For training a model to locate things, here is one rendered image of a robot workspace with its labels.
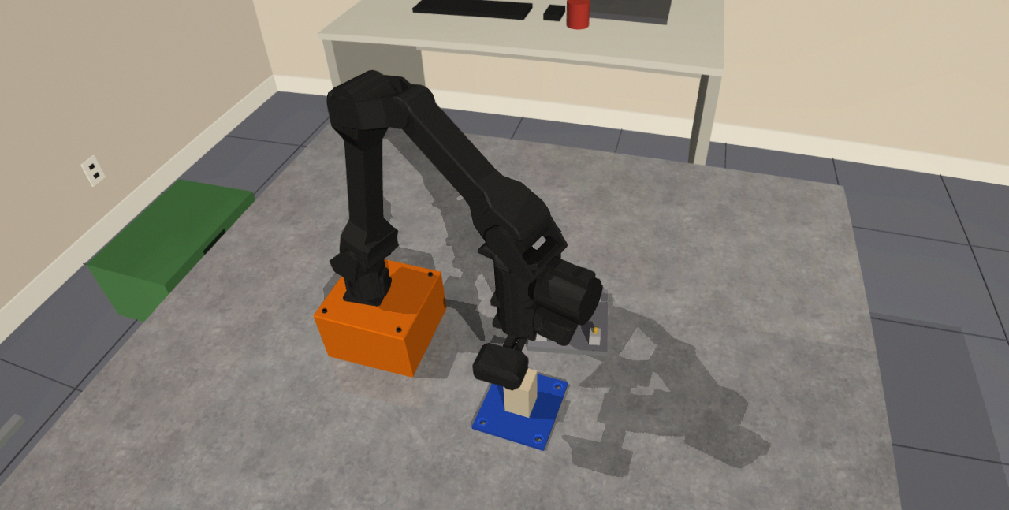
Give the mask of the blue plate with beige square handle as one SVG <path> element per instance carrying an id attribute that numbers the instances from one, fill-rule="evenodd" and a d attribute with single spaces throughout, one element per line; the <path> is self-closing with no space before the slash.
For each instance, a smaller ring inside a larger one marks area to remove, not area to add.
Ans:
<path id="1" fill-rule="evenodd" d="M 556 389 L 556 385 L 560 388 Z M 518 389 L 491 384 L 472 429 L 544 450 L 567 385 L 566 381 L 541 376 L 532 369 L 527 369 Z"/>

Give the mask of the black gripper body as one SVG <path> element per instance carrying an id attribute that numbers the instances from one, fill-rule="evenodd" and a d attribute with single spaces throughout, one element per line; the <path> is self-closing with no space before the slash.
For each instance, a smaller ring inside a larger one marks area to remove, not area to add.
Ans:
<path id="1" fill-rule="evenodd" d="M 509 302 L 497 291 L 494 292 L 490 305 L 497 307 L 493 327 L 502 328 L 502 333 L 508 336 L 502 346 L 482 346 L 472 365 L 473 374 L 477 380 L 515 390 L 522 385 L 529 363 L 529 358 L 522 353 L 527 341 L 527 337 L 523 336 L 523 328 L 525 322 L 540 307 L 534 304 L 534 299 L 522 303 Z"/>

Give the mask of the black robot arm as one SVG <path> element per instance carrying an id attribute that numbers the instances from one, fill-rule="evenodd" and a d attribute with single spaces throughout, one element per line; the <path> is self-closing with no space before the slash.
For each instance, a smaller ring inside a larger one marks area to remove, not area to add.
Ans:
<path id="1" fill-rule="evenodd" d="M 569 344 L 601 300 L 595 272 L 561 259 L 568 244 L 539 196 L 502 176 L 454 125 L 424 85 L 369 69 L 327 95 L 331 126 L 344 140 L 349 219 L 340 254 L 330 260 L 344 277 L 343 301 L 379 307 L 393 279 L 386 256 L 398 248 L 399 230 L 383 218 L 382 141 L 389 127 L 408 134 L 470 206 L 485 243 L 477 249 L 493 260 L 495 291 L 502 299 L 540 307 L 525 322 L 533 331 Z M 545 243 L 532 245 L 541 237 Z M 347 299 L 346 299 L 347 298 Z"/>

